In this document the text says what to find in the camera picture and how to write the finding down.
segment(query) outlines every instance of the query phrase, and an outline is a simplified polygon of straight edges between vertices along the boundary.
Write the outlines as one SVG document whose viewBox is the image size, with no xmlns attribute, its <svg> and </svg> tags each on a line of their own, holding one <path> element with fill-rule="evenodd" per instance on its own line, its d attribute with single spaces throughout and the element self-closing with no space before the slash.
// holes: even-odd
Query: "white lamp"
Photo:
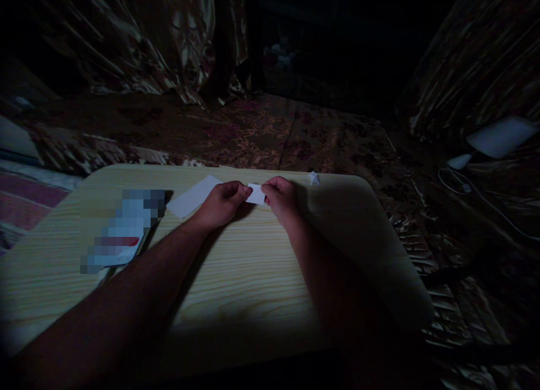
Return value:
<svg viewBox="0 0 540 390">
<path fill-rule="evenodd" d="M 508 116 L 476 131 L 466 139 L 476 151 L 492 158 L 501 159 L 538 131 L 540 131 L 539 126 L 524 118 Z M 472 157 L 472 154 L 460 155 L 446 163 L 453 169 L 463 169 Z"/>
</svg>

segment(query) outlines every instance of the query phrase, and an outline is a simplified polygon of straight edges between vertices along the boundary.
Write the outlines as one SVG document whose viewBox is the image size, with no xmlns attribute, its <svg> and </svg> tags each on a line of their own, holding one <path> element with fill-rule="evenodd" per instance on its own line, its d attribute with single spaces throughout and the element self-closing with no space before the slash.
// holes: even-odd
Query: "lamp shade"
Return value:
<svg viewBox="0 0 540 390">
<path fill-rule="evenodd" d="M 467 137 L 477 151 L 501 159 L 536 134 L 540 128 L 517 116 L 508 116 Z"/>
</svg>

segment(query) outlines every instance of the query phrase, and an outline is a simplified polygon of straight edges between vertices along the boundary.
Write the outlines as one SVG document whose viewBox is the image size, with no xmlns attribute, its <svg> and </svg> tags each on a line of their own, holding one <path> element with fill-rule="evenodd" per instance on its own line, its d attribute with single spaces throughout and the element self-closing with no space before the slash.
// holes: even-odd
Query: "wood grain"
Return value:
<svg viewBox="0 0 540 390">
<path fill-rule="evenodd" d="M 4 314 L 17 350 L 96 286 L 79 274 L 79 195 L 84 190 L 165 189 L 173 198 L 212 174 L 258 183 L 277 174 L 297 184 L 303 213 L 357 262 L 403 329 L 429 325 L 433 305 L 369 184 L 356 176 L 233 168 L 112 165 L 88 177 L 13 251 L 0 259 Z M 170 211 L 155 244 L 180 222 Z M 137 367 L 137 380 L 237 366 L 328 346 L 289 240 L 267 206 L 210 237 L 182 288 L 165 341 Z"/>
</svg>

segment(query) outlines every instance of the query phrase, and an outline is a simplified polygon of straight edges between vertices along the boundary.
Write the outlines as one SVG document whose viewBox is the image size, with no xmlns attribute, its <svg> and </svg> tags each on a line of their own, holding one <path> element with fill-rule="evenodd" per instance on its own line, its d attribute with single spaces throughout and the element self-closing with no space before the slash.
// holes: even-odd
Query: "cable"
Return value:
<svg viewBox="0 0 540 390">
<path fill-rule="evenodd" d="M 454 178 L 456 178 L 456 180 L 457 180 L 459 183 L 461 183 L 461 185 L 464 187 L 463 190 L 465 190 L 465 192 L 459 192 L 459 191 L 457 191 L 457 190 L 451 188 L 450 186 L 448 186 L 448 185 L 443 181 L 443 179 L 442 179 L 441 176 L 440 176 L 441 171 L 448 171 L 448 172 L 450 172 L 450 174 L 451 174 Z M 508 222 L 508 224 L 510 224 L 510 225 L 514 228 L 514 230 L 516 230 L 516 231 L 519 232 L 520 234 L 526 236 L 527 238 L 530 238 L 530 239 L 535 240 L 535 241 L 540 241 L 540 237 L 534 237 L 534 236 L 528 235 L 528 234 L 524 233 L 522 230 L 520 230 L 520 229 L 516 226 L 516 224 L 514 224 L 513 222 L 511 222 L 510 219 L 509 219 L 508 217 L 506 217 L 506 216 L 502 213 L 502 211 L 500 211 L 497 207 L 495 207 L 493 204 L 491 204 L 491 203 L 488 201 L 488 199 L 486 199 L 486 198 L 482 195 L 482 193 L 480 193 L 480 191 L 478 190 L 478 188 L 477 188 L 477 187 L 469 180 L 469 178 L 467 178 L 465 175 L 462 175 L 462 174 L 460 174 L 459 172 L 454 171 L 453 169 L 449 169 L 449 168 L 441 168 L 441 169 L 439 169 L 439 170 L 437 171 L 437 176 L 439 177 L 440 182 L 441 182 L 445 187 L 447 187 L 448 189 L 450 189 L 451 191 L 453 191 L 454 193 L 459 194 L 459 195 L 466 195 L 466 194 L 469 194 L 470 191 L 466 191 L 466 190 L 467 190 L 467 188 L 470 190 L 470 187 L 472 187 L 472 188 L 476 191 L 476 193 L 478 193 L 478 195 L 480 196 L 480 198 L 481 198 L 482 200 L 484 200 L 484 201 L 485 201 L 485 202 L 486 202 L 493 210 L 495 210 L 497 213 L 499 213 L 499 214 L 502 216 L 502 218 L 504 218 L 504 219 Z"/>
</svg>

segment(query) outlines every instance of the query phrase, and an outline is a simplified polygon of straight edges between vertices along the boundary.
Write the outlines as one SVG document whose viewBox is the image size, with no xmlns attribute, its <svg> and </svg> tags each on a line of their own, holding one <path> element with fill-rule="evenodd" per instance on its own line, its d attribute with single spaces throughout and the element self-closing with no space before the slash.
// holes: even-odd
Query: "paper strip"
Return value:
<svg viewBox="0 0 540 390">
<path fill-rule="evenodd" d="M 321 181 L 319 180 L 319 174 L 316 172 L 311 172 L 309 174 L 309 178 L 311 179 L 312 185 L 320 185 Z"/>
<path fill-rule="evenodd" d="M 251 187 L 253 189 L 253 192 L 251 195 L 247 198 L 247 203 L 254 203 L 254 204 L 264 204 L 264 198 L 266 195 L 261 192 L 260 185 L 255 185 L 254 183 L 248 183 L 248 187 Z"/>
<path fill-rule="evenodd" d="M 212 175 L 208 175 L 187 192 L 171 200 L 167 204 L 167 208 L 178 218 L 184 218 L 204 203 L 214 186 L 220 183 L 223 182 Z"/>
</svg>

